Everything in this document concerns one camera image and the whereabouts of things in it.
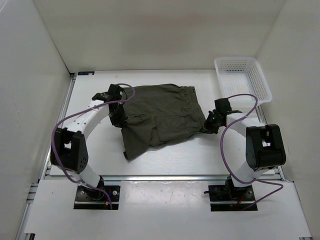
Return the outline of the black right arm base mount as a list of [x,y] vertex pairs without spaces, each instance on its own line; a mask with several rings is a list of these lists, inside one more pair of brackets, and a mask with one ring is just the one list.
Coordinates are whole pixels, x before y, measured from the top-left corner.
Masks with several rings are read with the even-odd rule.
[[235,187],[231,179],[224,184],[209,185],[203,192],[209,196],[211,212],[258,211],[252,185]]

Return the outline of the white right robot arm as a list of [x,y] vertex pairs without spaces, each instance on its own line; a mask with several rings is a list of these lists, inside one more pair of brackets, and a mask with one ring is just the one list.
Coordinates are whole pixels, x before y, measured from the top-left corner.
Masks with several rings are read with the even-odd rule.
[[[277,124],[263,124],[248,118],[257,103],[247,114],[233,110],[228,97],[217,99],[214,104],[215,109],[209,112],[204,128],[211,134],[217,134],[219,128],[224,127],[220,137],[220,153],[231,180],[225,186],[224,193],[230,200],[236,200],[242,195],[244,187],[257,181],[263,173],[286,163],[283,138]],[[234,130],[245,138],[245,162],[235,172],[229,167],[224,153],[227,130]]]

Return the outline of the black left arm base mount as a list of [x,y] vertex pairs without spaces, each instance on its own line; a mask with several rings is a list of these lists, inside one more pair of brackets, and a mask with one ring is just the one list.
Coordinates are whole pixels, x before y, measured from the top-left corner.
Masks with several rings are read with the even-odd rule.
[[78,185],[73,208],[75,210],[118,210],[120,185],[105,185],[100,181],[98,187],[104,192]]

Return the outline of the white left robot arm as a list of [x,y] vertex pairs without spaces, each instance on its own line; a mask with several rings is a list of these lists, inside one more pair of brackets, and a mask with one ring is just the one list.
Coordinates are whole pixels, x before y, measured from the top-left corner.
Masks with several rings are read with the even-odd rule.
[[92,131],[109,117],[111,125],[123,128],[127,123],[124,104],[132,97],[125,83],[111,84],[108,91],[96,93],[85,110],[60,120],[51,134],[50,163],[63,171],[73,183],[83,185],[93,200],[105,194],[102,177],[89,166],[87,139]]

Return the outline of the olive green shorts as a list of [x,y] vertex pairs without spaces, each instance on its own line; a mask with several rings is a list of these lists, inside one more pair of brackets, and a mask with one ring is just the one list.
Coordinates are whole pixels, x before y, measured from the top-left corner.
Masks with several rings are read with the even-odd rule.
[[149,148],[184,142],[204,134],[205,115],[193,86],[175,84],[126,87],[126,126],[121,129],[124,157],[132,161]]

